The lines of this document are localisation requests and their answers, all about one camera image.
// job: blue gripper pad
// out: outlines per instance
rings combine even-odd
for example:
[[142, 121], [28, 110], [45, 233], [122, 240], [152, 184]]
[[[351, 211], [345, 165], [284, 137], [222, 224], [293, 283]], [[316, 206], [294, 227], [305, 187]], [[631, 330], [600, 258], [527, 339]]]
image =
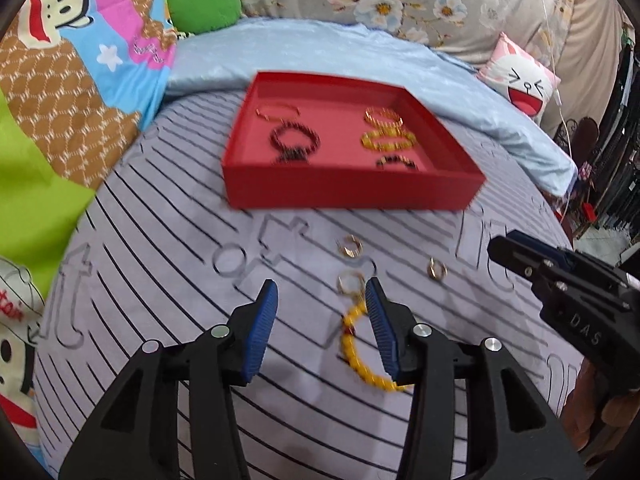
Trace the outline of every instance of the blue gripper pad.
[[393, 380], [396, 380], [400, 371], [398, 342], [396, 341], [396, 334], [391, 327], [385, 310], [385, 306], [388, 305], [388, 300], [378, 280], [375, 282], [369, 280], [367, 282], [365, 299], [367, 301], [367, 312], [369, 314], [371, 327], [376, 336], [376, 343], [378, 343], [378, 352], [380, 352], [380, 357], [382, 358], [382, 364], [385, 367], [386, 373], [388, 373]]
[[509, 240], [513, 240], [514, 242], [527, 246], [529, 249], [542, 254], [545, 258], [548, 258], [558, 264], [562, 270], [570, 272], [573, 267], [572, 263], [561, 250], [545, 244], [537, 238], [529, 236], [522, 231], [509, 231], [506, 237]]
[[258, 312], [254, 318], [249, 335], [244, 340], [244, 361], [242, 378], [247, 382], [260, 371], [264, 351], [278, 310], [278, 287], [274, 282], [266, 283], [255, 300]]

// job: human hand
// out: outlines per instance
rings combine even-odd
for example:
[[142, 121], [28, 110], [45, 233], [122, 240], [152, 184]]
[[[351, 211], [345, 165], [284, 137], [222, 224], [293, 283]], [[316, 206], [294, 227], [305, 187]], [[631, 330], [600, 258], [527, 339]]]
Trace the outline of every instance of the human hand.
[[[582, 362], [574, 390], [568, 395], [560, 422], [577, 450], [589, 443], [591, 427], [596, 418], [595, 399], [596, 368], [587, 359]], [[611, 399], [604, 410], [602, 420], [617, 430], [604, 443], [599, 454], [612, 451], [625, 436], [626, 430], [640, 409], [640, 392]]]

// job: red box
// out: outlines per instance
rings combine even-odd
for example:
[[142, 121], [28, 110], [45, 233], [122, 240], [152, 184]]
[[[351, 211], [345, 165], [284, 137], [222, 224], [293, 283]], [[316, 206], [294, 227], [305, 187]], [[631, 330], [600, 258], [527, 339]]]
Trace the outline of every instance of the red box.
[[[270, 141], [278, 123], [256, 110], [290, 118], [315, 130], [319, 149], [308, 162], [275, 163], [280, 152]], [[388, 153], [366, 150], [362, 135], [374, 128], [364, 120], [368, 107], [391, 108], [417, 137], [399, 152], [417, 165], [383, 167]], [[296, 131], [287, 145], [310, 144]], [[485, 177], [466, 151], [405, 88], [338, 76], [260, 72], [247, 91], [222, 159], [226, 195], [235, 208], [380, 208], [461, 210]]]

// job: bed mattress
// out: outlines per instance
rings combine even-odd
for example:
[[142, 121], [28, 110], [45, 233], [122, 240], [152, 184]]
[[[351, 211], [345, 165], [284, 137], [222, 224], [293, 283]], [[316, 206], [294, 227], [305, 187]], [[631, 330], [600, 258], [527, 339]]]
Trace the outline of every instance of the bed mattress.
[[[524, 280], [488, 261], [492, 235], [517, 228], [568, 241], [535, 186], [498, 144], [447, 128], [487, 176], [463, 212], [238, 211], [225, 201], [220, 158], [242, 92], [208, 92], [166, 106], [98, 190], [79, 222], [47, 301], [34, 384], [42, 447], [56, 475], [101, 395], [144, 340], [193, 340], [253, 300], [267, 278], [280, 306], [260, 374], [234, 391], [253, 480], [396, 476], [410, 392], [361, 382], [339, 351], [336, 290], [346, 269], [379, 277], [389, 298], [451, 338], [498, 336], [558, 412], [581, 356], [539, 319]], [[360, 258], [336, 240], [356, 235]], [[430, 257], [449, 273], [428, 278]], [[382, 373], [369, 323], [363, 361]], [[180, 460], [193, 475], [188, 391], [180, 387]], [[466, 404], [456, 389], [454, 476], [464, 472]]]

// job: gold bracelet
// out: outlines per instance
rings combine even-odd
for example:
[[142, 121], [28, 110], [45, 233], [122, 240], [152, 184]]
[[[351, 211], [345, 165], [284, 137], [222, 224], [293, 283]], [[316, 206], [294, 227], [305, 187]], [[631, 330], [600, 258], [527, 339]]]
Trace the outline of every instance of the gold bracelet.
[[355, 343], [355, 322], [360, 316], [366, 313], [367, 305], [361, 297], [360, 301], [342, 317], [342, 336], [340, 338], [342, 353], [353, 371], [367, 384], [385, 390], [386, 392], [404, 392], [406, 386], [398, 386], [390, 378], [376, 375], [360, 360]]
[[[388, 121], [380, 121], [373, 117], [373, 114], [384, 117], [385, 119], [391, 119], [393, 122], [389, 123]], [[402, 130], [402, 117], [389, 108], [367, 108], [364, 112], [364, 120], [374, 128], [386, 132]]]
[[256, 108], [255, 109], [255, 114], [260, 117], [261, 119], [264, 119], [265, 121], [269, 121], [270, 123], [282, 123], [284, 121], [287, 120], [293, 120], [293, 119], [297, 119], [298, 117], [300, 117], [300, 108], [298, 108], [297, 106], [294, 105], [288, 105], [286, 103], [271, 103], [271, 104], [264, 104], [264, 107], [281, 107], [281, 108], [286, 108], [287, 110], [291, 110], [292, 112], [295, 112], [295, 115], [293, 117], [276, 117], [276, 116], [272, 116], [272, 115], [267, 115], [263, 112], [260, 111], [260, 108]]
[[[374, 142], [375, 139], [381, 137], [402, 137], [401, 140], [393, 140], [387, 142]], [[401, 150], [408, 150], [412, 148], [416, 142], [415, 135], [407, 130], [396, 132], [384, 132], [382, 130], [376, 130], [368, 132], [360, 138], [362, 145], [368, 150], [375, 150], [377, 152], [400, 152]]]

